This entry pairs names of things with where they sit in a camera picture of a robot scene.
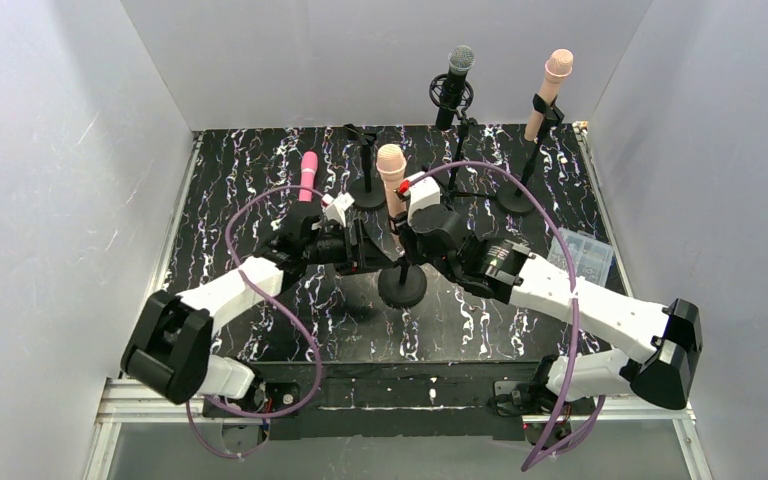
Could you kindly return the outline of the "pink microphone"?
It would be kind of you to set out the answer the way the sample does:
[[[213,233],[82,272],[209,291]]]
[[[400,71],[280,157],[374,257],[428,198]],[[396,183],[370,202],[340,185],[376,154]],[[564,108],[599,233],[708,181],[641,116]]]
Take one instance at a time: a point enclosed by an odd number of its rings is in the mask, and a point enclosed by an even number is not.
[[[299,192],[300,202],[313,201],[313,189],[318,170],[318,155],[314,151],[307,151],[302,155],[301,160],[301,178],[300,185],[302,189]]]

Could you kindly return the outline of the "black tripod shock-mount stand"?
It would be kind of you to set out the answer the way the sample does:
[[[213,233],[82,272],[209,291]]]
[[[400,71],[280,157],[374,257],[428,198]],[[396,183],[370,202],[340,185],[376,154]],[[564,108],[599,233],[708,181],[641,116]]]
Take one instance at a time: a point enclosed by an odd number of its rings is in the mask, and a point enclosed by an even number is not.
[[[440,94],[440,89],[443,80],[445,79],[445,75],[447,73],[443,73],[440,75],[437,75],[430,83],[429,85],[429,97],[432,101],[432,103],[438,108],[438,95]],[[466,140],[470,136],[470,132],[474,127],[478,126],[478,122],[475,118],[469,117],[467,114],[467,110],[472,105],[472,102],[474,100],[474,90],[472,86],[467,81],[467,90],[465,91],[463,100],[456,112],[456,116],[454,117],[458,119],[459,124],[457,127],[457,145],[455,149],[455,153],[453,154],[452,161],[453,162],[460,162],[464,160],[463,155],[463,147],[466,143]],[[454,167],[449,172],[448,181],[445,185],[443,185],[440,181],[438,181],[438,184],[442,187],[441,189],[441,198],[444,204],[447,206],[452,206],[454,201],[459,198],[480,198],[480,199],[490,199],[492,197],[491,194],[487,193],[478,193],[478,192],[468,192],[468,191],[462,191],[459,190],[457,187],[457,176],[459,173],[459,167]]]

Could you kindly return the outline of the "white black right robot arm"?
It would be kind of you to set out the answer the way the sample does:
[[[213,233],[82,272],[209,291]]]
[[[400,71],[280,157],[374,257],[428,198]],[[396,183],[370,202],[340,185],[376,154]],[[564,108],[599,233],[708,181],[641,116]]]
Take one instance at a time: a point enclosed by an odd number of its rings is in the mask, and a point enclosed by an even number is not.
[[[574,402],[634,394],[661,408],[686,407],[703,350],[694,303],[677,298],[661,305],[570,280],[522,243],[478,238],[441,204],[412,210],[407,225],[422,260],[465,291],[567,323],[577,314],[580,330],[611,344],[605,352],[549,357],[536,382],[552,395]]]

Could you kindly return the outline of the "black round-base microphone stand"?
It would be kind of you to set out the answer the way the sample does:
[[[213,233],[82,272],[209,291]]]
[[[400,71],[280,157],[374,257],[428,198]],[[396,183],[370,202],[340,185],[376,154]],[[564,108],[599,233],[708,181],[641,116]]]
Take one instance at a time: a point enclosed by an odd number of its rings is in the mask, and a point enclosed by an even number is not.
[[[348,193],[353,197],[358,210],[377,211],[386,203],[383,187],[374,182],[372,172],[372,153],[377,133],[354,124],[345,124],[344,128],[347,139],[359,145],[361,159],[361,177],[349,185]]]

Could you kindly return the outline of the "black grey-mesh microphone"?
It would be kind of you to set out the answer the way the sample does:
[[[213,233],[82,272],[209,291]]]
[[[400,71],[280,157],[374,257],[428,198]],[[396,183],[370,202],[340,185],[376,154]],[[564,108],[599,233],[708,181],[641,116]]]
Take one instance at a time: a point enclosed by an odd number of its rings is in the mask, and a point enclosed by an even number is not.
[[[438,114],[435,126],[440,130],[451,128],[456,112],[467,90],[466,76],[475,62],[472,49],[466,45],[455,47],[448,56],[449,69],[438,95]]]

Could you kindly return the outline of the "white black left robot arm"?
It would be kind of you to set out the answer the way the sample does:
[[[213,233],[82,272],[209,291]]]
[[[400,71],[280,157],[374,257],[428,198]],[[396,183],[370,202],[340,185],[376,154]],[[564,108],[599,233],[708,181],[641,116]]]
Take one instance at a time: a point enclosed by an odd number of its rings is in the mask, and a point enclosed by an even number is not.
[[[346,197],[329,205],[293,205],[241,266],[179,294],[152,293],[125,346],[121,370],[176,405],[196,394],[253,405],[261,377],[244,362],[211,354],[213,336],[266,295],[289,290],[312,265],[331,265],[343,276],[393,266],[351,210]]]

